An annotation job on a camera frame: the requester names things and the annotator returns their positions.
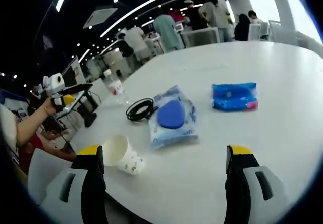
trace round table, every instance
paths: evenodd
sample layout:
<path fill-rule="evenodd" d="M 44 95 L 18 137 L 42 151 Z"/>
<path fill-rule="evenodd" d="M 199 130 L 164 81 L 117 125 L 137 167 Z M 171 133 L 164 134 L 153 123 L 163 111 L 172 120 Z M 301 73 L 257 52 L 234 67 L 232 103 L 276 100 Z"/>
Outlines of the round table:
<path fill-rule="evenodd" d="M 211 84 L 256 82 L 259 108 L 224 113 L 211 107 Z M 284 183 L 289 202 L 304 193 L 323 150 L 323 60 L 300 47 L 271 42 L 231 42 L 153 58 L 131 75 L 133 101 L 174 85 L 193 102 L 199 140 L 152 150 L 147 122 L 127 120 L 111 97 L 97 119 L 71 141 L 75 151 L 126 134 L 146 167 L 131 176 L 105 167 L 106 191 L 153 224 L 223 223 L 226 214 L 226 148 L 253 151 Z"/>

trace black ceiling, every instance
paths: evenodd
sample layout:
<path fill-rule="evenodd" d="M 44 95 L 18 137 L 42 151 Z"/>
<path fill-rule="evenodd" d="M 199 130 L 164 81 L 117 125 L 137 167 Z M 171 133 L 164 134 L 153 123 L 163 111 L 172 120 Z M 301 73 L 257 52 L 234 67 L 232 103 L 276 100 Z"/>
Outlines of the black ceiling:
<path fill-rule="evenodd" d="M 100 35 L 117 19 L 146 1 L 148 0 L 119 0 L 117 3 L 114 3 L 113 0 L 64 0 L 59 13 L 55 10 L 54 6 L 48 10 L 41 33 L 43 31 L 48 32 L 50 37 L 53 38 L 54 46 L 64 52 L 66 61 L 62 63 L 61 67 L 65 67 L 68 61 L 71 60 L 71 56 L 77 55 L 80 58 L 87 49 L 90 49 L 90 53 L 93 53 L 93 55 L 96 55 L 98 51 L 101 52 L 104 46 L 111 44 L 110 41 L 107 41 L 107 38 L 114 38 L 118 28 L 132 27 L 133 25 L 140 26 L 149 21 L 150 16 L 154 17 L 154 10 L 140 16 L 138 20 L 134 20 L 136 16 L 171 0 L 157 0 L 150 3 L 123 20 L 103 38 L 100 38 Z M 184 6 L 183 1 L 175 0 L 165 4 L 164 7 L 166 10 L 169 8 L 180 9 Z M 196 4 L 206 1 L 208 0 L 194 0 Z M 22 52 L 24 58 L 16 60 L 12 64 L 1 64 L 0 72 L 5 73 L 6 76 L 0 76 L 0 88 L 25 95 L 30 90 L 31 84 L 39 82 L 42 78 L 43 71 L 39 68 L 41 67 L 43 58 L 39 56 L 37 49 L 35 49 L 37 47 L 37 43 L 35 44 L 35 36 L 52 2 L 56 4 L 57 0 L 22 1 L 24 19 L 21 20 L 20 41 L 23 45 Z M 93 26 L 92 29 L 83 29 L 83 25 L 91 13 L 101 7 L 115 7 L 118 10 L 104 23 Z M 51 63 L 60 64 L 59 62 L 55 62 L 54 59 Z"/>

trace plastic bottle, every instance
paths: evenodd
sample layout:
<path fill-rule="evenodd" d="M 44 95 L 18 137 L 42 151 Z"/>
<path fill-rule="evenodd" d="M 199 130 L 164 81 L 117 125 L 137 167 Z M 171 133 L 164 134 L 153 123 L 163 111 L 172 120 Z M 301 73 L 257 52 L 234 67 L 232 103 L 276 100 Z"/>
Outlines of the plastic bottle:
<path fill-rule="evenodd" d="M 119 104 L 130 104 L 130 99 L 125 92 L 125 89 L 116 76 L 114 76 L 110 69 L 104 72 L 105 79 L 103 82 L 105 83 L 107 89 L 115 96 L 117 102 Z"/>

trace paper cup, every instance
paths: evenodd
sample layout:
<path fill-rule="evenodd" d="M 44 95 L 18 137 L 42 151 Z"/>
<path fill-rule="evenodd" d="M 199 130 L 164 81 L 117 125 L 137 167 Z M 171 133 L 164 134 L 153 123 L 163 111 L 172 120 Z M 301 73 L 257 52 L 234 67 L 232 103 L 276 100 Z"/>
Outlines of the paper cup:
<path fill-rule="evenodd" d="M 144 161 L 132 149 L 125 135 L 115 135 L 102 145 L 103 163 L 105 166 L 115 166 L 132 175 L 140 173 Z"/>

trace blue round pad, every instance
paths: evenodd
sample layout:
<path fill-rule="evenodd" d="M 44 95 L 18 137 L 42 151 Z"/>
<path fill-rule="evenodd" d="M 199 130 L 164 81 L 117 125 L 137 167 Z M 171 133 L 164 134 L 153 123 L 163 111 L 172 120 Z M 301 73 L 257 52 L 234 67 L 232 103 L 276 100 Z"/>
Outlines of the blue round pad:
<path fill-rule="evenodd" d="M 163 105 L 157 112 L 157 121 L 164 128 L 180 128 L 185 121 L 185 111 L 181 103 L 171 100 Z"/>

